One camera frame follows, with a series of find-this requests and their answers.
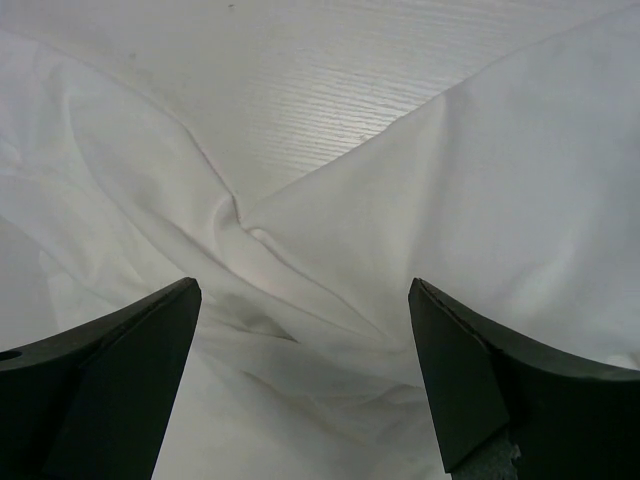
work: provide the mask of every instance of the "white fabric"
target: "white fabric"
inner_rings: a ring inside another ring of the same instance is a hole
[[[40,245],[58,329],[199,280],[156,478],[435,480],[414,276],[583,356],[640,350],[638,79],[632,8],[500,61],[240,221],[178,120],[0,32],[0,217]]]

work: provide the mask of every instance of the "white wooden surface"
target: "white wooden surface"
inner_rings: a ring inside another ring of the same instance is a hole
[[[488,63],[629,0],[0,0],[176,114],[241,213]]]

